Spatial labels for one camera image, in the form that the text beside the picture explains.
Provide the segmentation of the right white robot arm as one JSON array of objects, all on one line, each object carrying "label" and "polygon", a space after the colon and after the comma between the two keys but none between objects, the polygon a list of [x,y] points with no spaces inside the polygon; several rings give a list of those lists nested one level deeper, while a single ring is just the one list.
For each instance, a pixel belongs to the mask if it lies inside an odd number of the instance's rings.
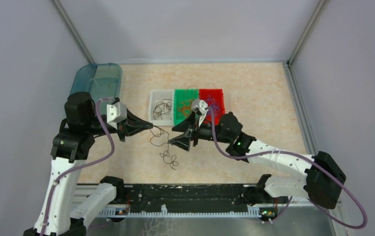
[{"label": "right white robot arm", "polygon": [[333,157],[323,151],[316,155],[293,153],[268,145],[242,131],[242,124],[229,112],[222,115],[219,123],[212,127],[199,123],[199,117],[191,113],[188,118],[172,127],[180,135],[169,143],[189,151],[199,140],[228,144],[224,154],[231,159],[250,164],[269,166],[288,177],[264,174],[256,189],[256,197],[263,203],[277,197],[298,197],[334,209],[338,203],[346,176]]}]

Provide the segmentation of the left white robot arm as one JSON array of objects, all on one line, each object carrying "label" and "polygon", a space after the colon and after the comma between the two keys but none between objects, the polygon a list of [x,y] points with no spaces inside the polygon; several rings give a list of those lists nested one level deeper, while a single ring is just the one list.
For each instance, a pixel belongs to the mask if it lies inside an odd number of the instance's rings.
[{"label": "left white robot arm", "polygon": [[121,141],[145,130],[152,123],[131,113],[117,97],[92,99],[88,92],[71,94],[64,105],[66,117],[53,139],[51,171],[44,203],[39,217],[26,236],[84,236],[93,220],[108,204],[123,204],[129,212],[129,196],[124,181],[106,176],[76,209],[73,198],[83,168],[88,162],[96,136],[111,139],[117,134]]}]

